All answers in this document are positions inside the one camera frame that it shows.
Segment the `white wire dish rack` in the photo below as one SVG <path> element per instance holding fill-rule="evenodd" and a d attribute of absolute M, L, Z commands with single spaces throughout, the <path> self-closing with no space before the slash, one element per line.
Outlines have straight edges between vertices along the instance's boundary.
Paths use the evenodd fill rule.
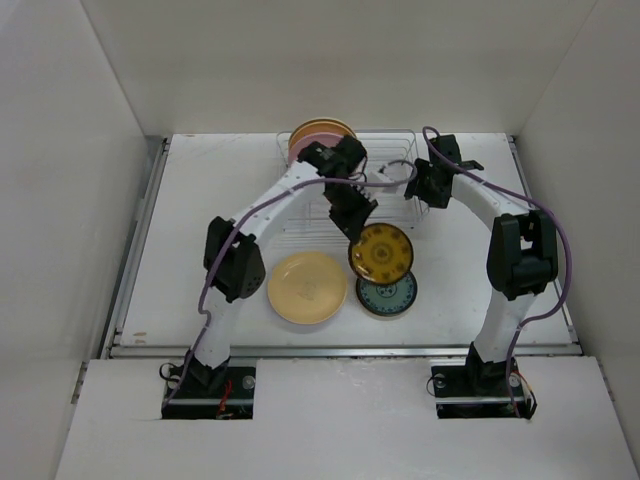
<path fill-rule="evenodd" d="M 365 129 L 356 132 L 368 152 L 368 161 L 357 169 L 365 178 L 375 181 L 380 170 L 385 181 L 398 181 L 409 176 L 411 165 L 419 156 L 417 137 L 410 129 Z M 366 223 L 383 222 L 408 232 L 416 228 L 429 213 L 426 203 L 417 197 L 407 199 L 404 185 L 390 190 L 366 188 L 364 194 L 376 208 Z M 330 203 L 321 196 L 298 210 L 283 227 L 279 243 L 296 247 L 304 245 L 346 246 L 348 239 L 329 218 Z"/>

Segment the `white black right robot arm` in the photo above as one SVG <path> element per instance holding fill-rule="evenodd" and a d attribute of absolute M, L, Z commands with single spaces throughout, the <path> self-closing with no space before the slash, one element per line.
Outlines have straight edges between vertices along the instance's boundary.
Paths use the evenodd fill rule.
<path fill-rule="evenodd" d="M 480 176 L 482 165 L 461 159 L 455 136 L 425 127 L 423 137 L 429 158 L 415 160 L 417 174 L 405 197 L 432 209 L 445 209 L 456 200 L 491 233 L 486 273 L 492 295 L 470 347 L 469 355 L 478 360 L 463 369 L 465 386 L 484 394 L 499 382 L 496 365 L 510 365 L 512 343 L 535 298 L 557 277 L 556 225 L 549 211 L 529 197 Z"/>

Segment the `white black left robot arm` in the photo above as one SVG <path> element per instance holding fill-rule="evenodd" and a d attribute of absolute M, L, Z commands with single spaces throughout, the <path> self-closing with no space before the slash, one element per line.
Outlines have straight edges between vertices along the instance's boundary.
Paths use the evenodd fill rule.
<path fill-rule="evenodd" d="M 185 362 L 192 367 L 189 384 L 201 396 L 223 387 L 222 366 L 228 362 L 237 317 L 234 303 L 251 297 L 262 285 L 266 269 L 262 250 L 304 205 L 323 197 L 329 218 L 348 239 L 355 240 L 373 210 L 363 189 L 372 184 L 352 178 L 367 152 L 346 135 L 334 146 L 313 141 L 302 148 L 285 173 L 258 199 L 232 218 L 215 217 L 207 227 L 206 277 L 197 309 L 204 325 Z"/>

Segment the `brown yellow patterned plate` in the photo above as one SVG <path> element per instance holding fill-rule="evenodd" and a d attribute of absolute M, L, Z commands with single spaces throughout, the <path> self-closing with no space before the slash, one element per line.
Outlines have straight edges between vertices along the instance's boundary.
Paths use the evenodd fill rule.
<path fill-rule="evenodd" d="M 408 274 L 414 263 L 409 237 L 388 223 L 366 225 L 360 237 L 351 242 L 348 261 L 354 274 L 379 286 L 391 285 Z"/>

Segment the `yellow plastic plate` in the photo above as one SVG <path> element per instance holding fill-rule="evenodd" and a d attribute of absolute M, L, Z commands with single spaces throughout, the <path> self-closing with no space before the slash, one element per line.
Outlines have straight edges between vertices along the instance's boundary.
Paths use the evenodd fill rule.
<path fill-rule="evenodd" d="M 343 306 L 348 279 L 329 255 L 301 252 L 280 261 L 271 271 L 267 296 L 284 320 L 302 326 L 323 323 Z"/>

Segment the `beige plastic plate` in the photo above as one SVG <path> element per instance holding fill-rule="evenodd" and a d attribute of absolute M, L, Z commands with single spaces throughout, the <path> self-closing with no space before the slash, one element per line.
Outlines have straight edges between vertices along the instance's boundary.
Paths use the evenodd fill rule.
<path fill-rule="evenodd" d="M 331 117 L 318 117 L 305 121 L 297 126 L 288 140 L 288 147 L 292 148 L 302 138 L 315 134 L 334 134 L 339 137 L 356 136 L 355 131 L 341 120 Z"/>

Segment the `pink plastic plate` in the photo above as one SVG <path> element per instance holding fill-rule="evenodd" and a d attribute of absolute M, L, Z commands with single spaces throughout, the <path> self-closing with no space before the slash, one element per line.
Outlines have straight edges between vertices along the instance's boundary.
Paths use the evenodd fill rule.
<path fill-rule="evenodd" d="M 299 154 L 314 142 L 320 143 L 325 147 L 334 147 L 342 138 L 343 135 L 329 132 L 314 133 L 295 138 L 288 144 L 287 165 L 290 166 L 296 162 Z"/>

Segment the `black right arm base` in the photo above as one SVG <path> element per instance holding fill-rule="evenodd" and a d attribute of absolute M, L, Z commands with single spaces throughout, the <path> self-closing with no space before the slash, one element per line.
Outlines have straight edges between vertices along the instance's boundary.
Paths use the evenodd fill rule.
<path fill-rule="evenodd" d="M 531 420 L 538 402 L 530 385 L 512 367 L 509 376 L 499 368 L 479 379 L 464 364 L 434 362 L 428 380 L 438 419 Z"/>

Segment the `teal patterned plate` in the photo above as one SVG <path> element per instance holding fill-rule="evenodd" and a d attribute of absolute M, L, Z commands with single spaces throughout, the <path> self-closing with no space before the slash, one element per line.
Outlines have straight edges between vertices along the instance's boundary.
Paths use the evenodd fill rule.
<path fill-rule="evenodd" d="M 408 311 L 418 296 L 418 282 L 412 272 L 389 285 L 375 285 L 364 279 L 355 283 L 356 297 L 369 313 L 395 317 Z"/>

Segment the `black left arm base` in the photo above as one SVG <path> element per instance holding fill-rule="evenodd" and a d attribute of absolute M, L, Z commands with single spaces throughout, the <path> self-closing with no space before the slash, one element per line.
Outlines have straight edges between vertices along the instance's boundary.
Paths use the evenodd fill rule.
<path fill-rule="evenodd" d="M 159 376 L 165 381 L 161 405 L 163 420 L 251 420 L 257 383 L 255 362 L 231 363 L 213 380 L 199 383 L 191 374 L 180 383 L 182 366 L 163 363 Z"/>

